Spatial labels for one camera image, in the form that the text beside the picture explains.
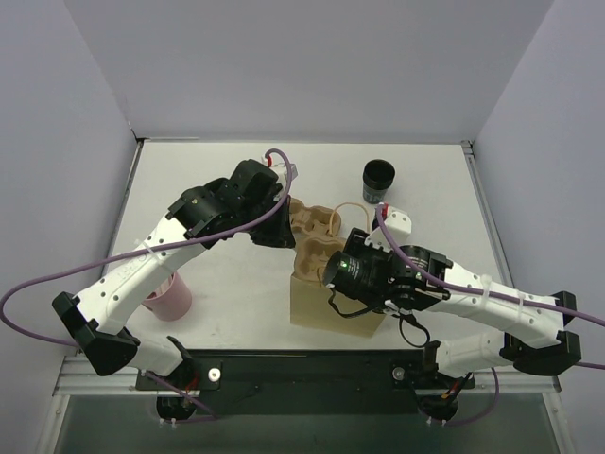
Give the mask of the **brown pulp cup carrier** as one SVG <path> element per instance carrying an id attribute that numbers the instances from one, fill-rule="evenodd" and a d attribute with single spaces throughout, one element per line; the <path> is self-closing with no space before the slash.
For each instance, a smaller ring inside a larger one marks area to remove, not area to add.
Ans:
<path id="1" fill-rule="evenodd" d="M 334 209 L 324 206 L 306 206 L 302 201 L 291 198 L 289 221 L 294 236 L 337 236 L 341 228 L 341 217 Z"/>

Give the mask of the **tan paper bag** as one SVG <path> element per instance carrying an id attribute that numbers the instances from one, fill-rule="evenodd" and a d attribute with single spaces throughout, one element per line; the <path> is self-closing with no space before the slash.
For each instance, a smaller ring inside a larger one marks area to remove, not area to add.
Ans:
<path id="1" fill-rule="evenodd" d="M 306 236 L 294 236 L 297 242 Z M 290 277 L 290 322 L 307 328 L 321 329 L 361 338 L 371 338 L 385 316 L 370 312 L 355 318 L 345 319 L 345 314 L 354 313 L 364 306 L 345 296 L 334 297 L 335 306 L 328 303 L 332 297 L 330 289 Z"/>

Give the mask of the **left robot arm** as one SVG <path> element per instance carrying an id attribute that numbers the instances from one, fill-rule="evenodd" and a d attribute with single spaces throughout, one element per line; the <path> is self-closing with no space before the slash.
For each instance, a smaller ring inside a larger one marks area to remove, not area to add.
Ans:
<path id="1" fill-rule="evenodd" d="M 151 371 L 172 389 L 188 384 L 192 359 L 184 346 L 173 337 L 134 335 L 127 321 L 153 290 L 221 239 L 245 233 L 255 245 L 293 248 L 288 193 L 295 173 L 289 162 L 248 159 L 229 178 L 185 190 L 112 271 L 75 295 L 63 292 L 53 300 L 98 375 L 129 366 Z"/>

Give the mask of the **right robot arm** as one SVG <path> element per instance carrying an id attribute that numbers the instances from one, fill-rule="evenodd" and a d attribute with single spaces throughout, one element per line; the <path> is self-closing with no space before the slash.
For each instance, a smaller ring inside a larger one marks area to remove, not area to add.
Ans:
<path id="1" fill-rule="evenodd" d="M 581 360 L 579 336 L 566 329 L 576 308 L 573 294 L 525 293 L 420 246 L 372 244 L 368 234 L 354 229 L 343 250 L 328 260 L 322 283 L 362 303 L 365 312 L 406 319 L 426 311 L 487 325 L 487 332 L 425 346 L 419 373 L 432 386 L 500 366 L 556 376 Z"/>

